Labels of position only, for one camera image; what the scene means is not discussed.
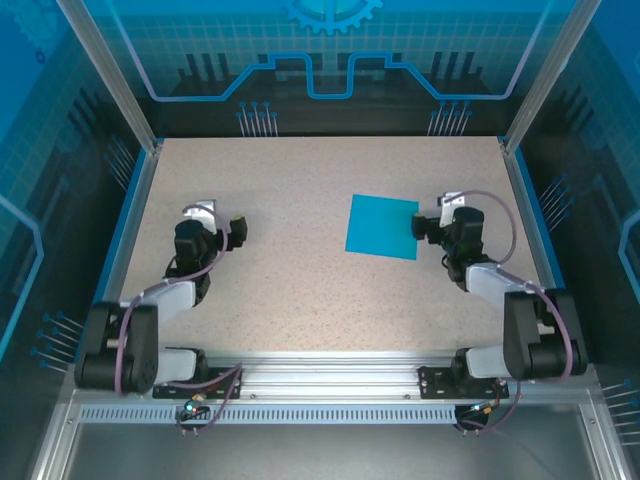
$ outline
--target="blue edge trim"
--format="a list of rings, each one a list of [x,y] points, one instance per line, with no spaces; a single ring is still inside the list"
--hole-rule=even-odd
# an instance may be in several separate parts
[[[542,246],[544,248],[545,254],[547,255],[547,259],[549,260],[551,275],[553,276],[556,287],[565,288],[564,278],[562,277],[560,265],[558,264],[558,258],[556,257],[555,250],[553,249],[553,244],[551,243],[551,236],[549,235],[549,230],[547,230],[547,225],[544,223],[544,217],[542,216],[542,209],[540,208],[540,203],[538,202],[538,196],[536,195],[536,191],[533,188],[531,175],[529,175],[529,169],[527,168],[527,164],[524,161],[524,156],[522,155],[520,147],[516,149],[515,153],[516,161],[518,162],[518,168],[524,181],[524,188],[527,190],[529,202],[531,203],[531,209],[533,210],[536,227],[540,232]]]
[[[122,208],[120,209],[118,223],[116,223],[113,237],[111,237],[111,244],[109,245],[107,256],[104,259],[104,266],[102,267],[100,280],[98,280],[98,286],[96,287],[96,292],[93,295],[93,303],[101,301],[104,297],[104,292],[107,288],[107,282],[109,281],[111,271],[113,270],[113,262],[116,259],[116,254],[118,253],[118,249],[120,248],[120,243],[122,241],[124,226],[127,223],[127,218],[129,217],[129,210],[131,210],[133,197],[138,188],[138,182],[140,181],[140,174],[142,173],[142,167],[144,165],[146,156],[147,152],[144,149],[140,149],[138,159],[136,160],[136,166],[133,169],[133,173],[131,175],[131,181],[129,182],[127,194],[125,195],[124,201],[122,202]]]

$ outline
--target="wire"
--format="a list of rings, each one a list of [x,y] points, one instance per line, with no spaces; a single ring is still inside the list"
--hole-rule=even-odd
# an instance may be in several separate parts
[[[509,216],[509,222],[511,223],[511,246],[509,247],[509,251],[504,256],[504,258],[498,261],[498,264],[503,265],[507,263],[509,259],[513,256],[513,252],[515,252],[516,250],[516,243],[518,241],[518,232],[516,229],[516,218],[513,215],[513,212],[509,208],[509,205],[507,205],[507,203],[504,200],[502,200],[502,198],[500,198],[495,193],[487,192],[486,190],[467,190],[466,192],[461,192],[461,193],[458,193],[457,195],[454,195],[453,197],[447,198],[446,201],[453,202],[454,200],[460,197],[470,196],[470,195],[480,195],[483,197],[492,198],[493,200],[495,200],[500,204],[500,206],[504,209],[505,212],[507,212],[507,215]]]
[[[185,208],[182,209],[182,212],[184,213],[187,210],[190,210],[192,208],[204,210],[205,212],[213,215],[213,217],[216,219],[216,221],[219,224],[225,225],[224,219],[217,212],[214,212],[212,209],[205,207],[203,205],[197,205],[197,204],[187,205]],[[118,395],[122,395],[123,393],[122,392],[122,363],[124,359],[124,349],[125,349],[125,343],[126,343],[126,337],[127,337],[127,329],[129,328],[129,322],[131,321],[131,313],[133,312],[133,309],[136,308],[138,305],[140,305],[140,302],[142,302],[142,299],[145,296],[149,296],[150,294],[154,293],[156,290],[164,288],[167,285],[172,285],[174,283],[193,280],[194,278],[197,278],[206,273],[209,273],[211,269],[213,269],[213,267],[215,267],[220,262],[220,260],[222,260],[222,258],[224,257],[224,254],[227,251],[227,245],[229,244],[229,236],[227,234],[226,229],[223,227],[220,231],[222,232],[222,250],[218,255],[216,255],[216,257],[213,259],[213,261],[209,265],[197,271],[196,273],[191,273],[189,275],[185,275],[184,277],[167,278],[163,282],[157,283],[156,285],[152,285],[151,287],[148,287],[142,292],[140,292],[140,294],[137,297],[135,297],[131,301],[131,303],[129,303],[129,306],[127,307],[127,309],[124,312],[124,315],[122,316],[122,324],[120,325],[120,334],[118,335],[118,346],[116,348],[116,367],[115,367],[113,386]]]
[[[473,420],[463,420],[463,423],[467,423],[471,426],[474,426],[476,428],[478,428],[479,430],[477,430],[478,432],[482,432],[485,431],[486,429],[484,428],[484,425],[482,425],[479,422],[474,422]],[[551,475],[551,477],[556,478],[558,480],[560,480],[560,476],[558,474],[556,474],[543,460],[542,458],[540,458],[538,456],[538,454],[536,454],[533,450],[531,450],[529,447],[527,447],[524,443],[520,442],[520,440],[518,440],[516,437],[509,435],[505,432],[502,432],[500,430],[496,430],[495,432],[498,435],[501,435],[502,437],[508,439],[509,441],[515,443],[516,445],[518,445],[522,450],[524,450],[526,453],[529,454],[529,456],[538,464],[540,465],[540,467],[542,467],[544,470],[546,470],[546,472]]]
[[[171,260],[169,260],[169,265],[167,265],[167,268],[164,269],[164,276],[166,277],[167,275],[169,275],[169,270],[171,270],[171,265],[173,265],[173,262],[175,261],[177,255],[174,255],[173,258]]]
[[[205,383],[208,383],[208,384],[211,385],[212,384],[211,382],[216,382],[219,379],[224,379],[224,378],[228,377],[229,375],[231,375],[234,372],[235,372],[235,375],[233,377],[233,380],[231,381],[231,385],[229,385],[229,388],[227,389],[227,393],[225,393],[225,395],[224,395],[224,399],[222,400],[222,404],[220,404],[220,408],[218,408],[218,411],[215,413],[215,415],[213,415],[213,417],[211,417],[211,420],[209,420],[202,427],[198,427],[198,428],[193,427],[193,429],[189,429],[189,428],[185,428],[182,425],[182,422],[180,421],[180,416],[181,416],[182,412],[178,412],[177,415],[176,415],[176,426],[178,428],[180,428],[183,432],[186,432],[186,431],[189,431],[189,430],[193,430],[194,434],[196,432],[201,432],[203,430],[206,430],[207,428],[211,428],[220,419],[220,417],[222,416],[222,412],[224,411],[225,407],[227,406],[227,403],[229,402],[229,399],[231,398],[231,395],[233,393],[233,389],[236,386],[236,382],[238,381],[238,378],[240,378],[240,374],[242,373],[242,364],[239,363],[235,367],[227,370],[225,373],[220,375],[218,378],[213,379],[210,382],[205,382]]]
[[[511,415],[513,415],[513,412],[515,412],[515,410],[516,410],[516,408],[518,406],[518,403],[520,403],[520,397],[522,396],[522,384],[520,382],[518,382],[517,385],[518,386],[516,388],[516,398],[513,400],[513,403],[509,407],[509,410],[507,410],[507,413],[505,413],[503,415],[503,417],[500,420],[498,420],[496,423],[494,423],[493,425],[491,425],[489,427],[485,427],[481,423],[474,422],[473,420],[461,420],[461,422],[462,423],[468,423],[470,425],[476,424],[475,426],[481,425],[482,426],[482,430],[480,430],[480,431],[482,433],[489,433],[489,432],[495,431],[498,427],[504,425],[504,422],[506,422],[511,417]],[[458,430],[460,430],[460,428],[464,428],[459,423],[456,425],[456,427],[459,427]]]

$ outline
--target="black mounting bracket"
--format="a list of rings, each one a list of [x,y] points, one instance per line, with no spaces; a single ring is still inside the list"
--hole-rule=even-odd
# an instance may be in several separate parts
[[[418,378],[422,400],[494,400],[498,395],[509,398],[506,383],[500,385],[495,378],[474,378],[460,385],[450,367],[420,367]]]
[[[227,372],[229,369],[233,368],[230,366],[229,368],[209,368],[206,373],[206,378],[198,381],[189,381],[184,383],[204,383],[208,380],[213,380],[216,377],[219,377],[224,372]],[[238,382],[233,386],[233,392],[231,392],[230,400],[238,400],[240,398],[240,392],[242,391],[242,373],[240,372],[240,376],[238,377]],[[235,375],[229,375],[227,378],[222,380],[219,384],[215,386],[215,389],[208,390],[206,392],[208,400],[222,400],[229,388],[231,388],[231,382],[233,382],[233,377]],[[158,400],[189,400],[195,393],[198,393],[198,390],[187,390],[183,388],[175,388],[170,386],[162,386],[156,385],[153,387],[152,396]]]
[[[450,367],[418,368],[423,400],[494,400],[509,398],[509,387],[497,378],[473,378],[466,362],[468,348],[461,348]]]

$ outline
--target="gear logo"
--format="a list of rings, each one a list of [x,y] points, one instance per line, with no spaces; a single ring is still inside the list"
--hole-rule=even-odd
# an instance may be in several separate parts
[[[53,0],[0,0],[0,13],[9,13],[20,30],[43,50],[58,31],[58,14]]]
[[[382,7],[382,0],[284,0],[289,20],[300,27],[311,27],[313,33],[336,30],[347,33],[349,27],[359,28],[362,19],[373,18],[373,9]]]

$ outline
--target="aluminum frame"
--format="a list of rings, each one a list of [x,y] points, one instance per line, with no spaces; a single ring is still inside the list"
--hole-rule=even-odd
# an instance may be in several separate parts
[[[87,7],[82,0],[56,1],[138,142],[148,153],[155,153],[156,136]]]
[[[577,0],[505,135],[509,153],[514,153],[520,145],[582,34],[591,23],[600,2],[601,0]]]
[[[571,13],[567,24],[527,95],[509,133],[505,161],[516,191],[523,222],[532,245],[541,280],[552,285],[553,277],[539,236],[526,189],[522,182],[514,152],[542,102],[551,90],[573,48],[586,29],[600,0],[583,0]],[[140,110],[124,76],[97,26],[81,2],[58,0],[72,28],[107,87],[114,96],[126,121],[148,153],[155,153],[156,139]],[[142,218],[146,198],[155,170],[152,164],[143,171],[116,255],[106,297],[115,298],[124,281],[127,264]],[[453,352],[352,352],[352,353],[249,353],[223,354],[211,358],[212,365],[245,366],[244,386],[240,400],[234,404],[341,404],[399,405],[461,404],[447,400],[424,401],[419,398],[418,366],[446,366]],[[78,434],[83,405],[157,405],[176,403],[153,400],[147,395],[120,398],[106,392],[76,391],[73,372],[69,372],[52,415],[43,446],[38,456],[33,480],[58,479],[71,460]],[[523,404],[578,404],[585,424],[586,437],[598,472],[602,478],[631,478],[622,447],[599,389],[595,371],[571,379],[563,385],[527,383],[523,386]]]

